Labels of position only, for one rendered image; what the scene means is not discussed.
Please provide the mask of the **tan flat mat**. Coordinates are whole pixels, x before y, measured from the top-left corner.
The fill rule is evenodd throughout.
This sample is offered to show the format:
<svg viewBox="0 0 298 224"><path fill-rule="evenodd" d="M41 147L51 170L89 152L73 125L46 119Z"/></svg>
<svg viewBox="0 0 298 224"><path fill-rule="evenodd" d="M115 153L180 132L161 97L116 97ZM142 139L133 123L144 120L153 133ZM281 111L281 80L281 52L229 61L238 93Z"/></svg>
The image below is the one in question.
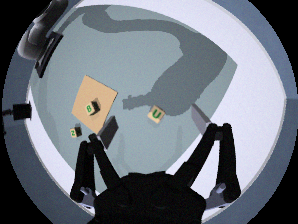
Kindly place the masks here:
<svg viewBox="0 0 298 224"><path fill-rule="evenodd" d="M96 134L103 127L118 92L85 75L79 88L72 114ZM96 101L100 111L88 116L85 105Z"/></svg>

